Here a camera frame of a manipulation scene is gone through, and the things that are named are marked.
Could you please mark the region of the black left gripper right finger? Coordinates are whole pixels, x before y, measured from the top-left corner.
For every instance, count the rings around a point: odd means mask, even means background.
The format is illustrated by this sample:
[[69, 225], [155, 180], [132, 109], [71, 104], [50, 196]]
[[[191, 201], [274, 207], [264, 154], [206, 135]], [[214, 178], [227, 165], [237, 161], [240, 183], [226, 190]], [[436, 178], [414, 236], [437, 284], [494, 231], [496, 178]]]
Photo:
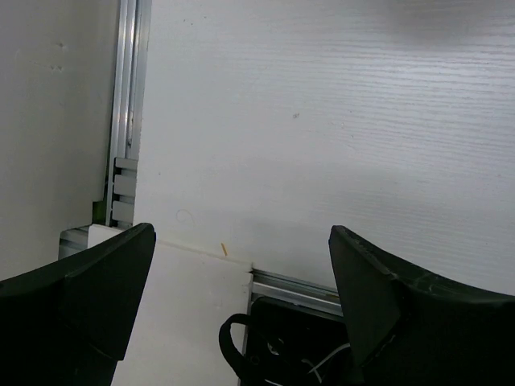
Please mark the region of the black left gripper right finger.
[[513, 384], [513, 296], [432, 273], [341, 225], [328, 244], [367, 385]]

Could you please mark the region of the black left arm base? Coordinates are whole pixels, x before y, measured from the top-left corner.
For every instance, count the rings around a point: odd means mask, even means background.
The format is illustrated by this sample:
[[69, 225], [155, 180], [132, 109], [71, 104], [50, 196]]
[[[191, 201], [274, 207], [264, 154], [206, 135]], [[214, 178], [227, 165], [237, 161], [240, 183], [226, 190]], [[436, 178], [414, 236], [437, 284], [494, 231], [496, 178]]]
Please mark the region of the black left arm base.
[[241, 385], [364, 385], [344, 319], [273, 298], [220, 327], [220, 351]]

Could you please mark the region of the vertical aluminium frame rail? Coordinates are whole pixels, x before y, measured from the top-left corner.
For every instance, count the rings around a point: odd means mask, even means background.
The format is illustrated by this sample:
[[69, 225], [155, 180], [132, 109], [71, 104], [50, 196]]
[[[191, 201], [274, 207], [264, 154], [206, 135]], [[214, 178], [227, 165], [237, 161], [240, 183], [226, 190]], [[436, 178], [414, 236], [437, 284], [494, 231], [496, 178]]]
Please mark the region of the vertical aluminium frame rail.
[[148, 0], [120, 2], [105, 194], [105, 225], [112, 228], [134, 221], [151, 6]]

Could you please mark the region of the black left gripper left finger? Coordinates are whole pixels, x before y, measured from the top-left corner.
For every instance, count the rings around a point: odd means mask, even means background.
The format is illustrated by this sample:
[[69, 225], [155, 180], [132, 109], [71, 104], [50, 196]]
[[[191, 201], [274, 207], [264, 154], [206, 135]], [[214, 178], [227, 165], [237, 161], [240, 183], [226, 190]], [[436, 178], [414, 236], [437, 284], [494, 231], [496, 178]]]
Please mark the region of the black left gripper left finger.
[[142, 223], [1, 283], [3, 385], [109, 385], [126, 355], [150, 272]]

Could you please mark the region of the horizontal aluminium frame rail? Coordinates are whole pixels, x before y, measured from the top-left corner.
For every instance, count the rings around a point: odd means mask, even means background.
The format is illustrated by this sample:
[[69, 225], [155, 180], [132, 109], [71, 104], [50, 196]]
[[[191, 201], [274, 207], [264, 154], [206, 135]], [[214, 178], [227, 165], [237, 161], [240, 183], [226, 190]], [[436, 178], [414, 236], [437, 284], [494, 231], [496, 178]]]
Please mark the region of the horizontal aluminium frame rail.
[[335, 289], [253, 269], [250, 285], [250, 304], [259, 298], [270, 298], [298, 307], [306, 313], [319, 313], [327, 318], [343, 318], [338, 293]]

